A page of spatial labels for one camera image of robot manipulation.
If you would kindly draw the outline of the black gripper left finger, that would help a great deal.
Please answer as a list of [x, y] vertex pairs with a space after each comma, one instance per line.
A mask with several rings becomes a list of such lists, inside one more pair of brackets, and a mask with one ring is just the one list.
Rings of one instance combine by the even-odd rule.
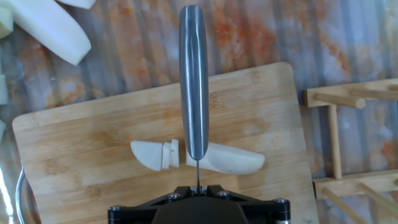
[[138, 220], [152, 220], [158, 209], [162, 206], [196, 195], [197, 188], [195, 186], [185, 186], [177, 187], [169, 194], [155, 198], [135, 207], [113, 205], [108, 208], [108, 224], [134, 223]]

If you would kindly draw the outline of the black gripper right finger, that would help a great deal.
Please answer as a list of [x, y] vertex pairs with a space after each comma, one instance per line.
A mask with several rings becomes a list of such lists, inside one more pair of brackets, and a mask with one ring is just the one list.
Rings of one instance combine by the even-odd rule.
[[200, 216], [207, 223], [291, 223], [289, 200], [259, 200], [220, 185], [200, 187]]

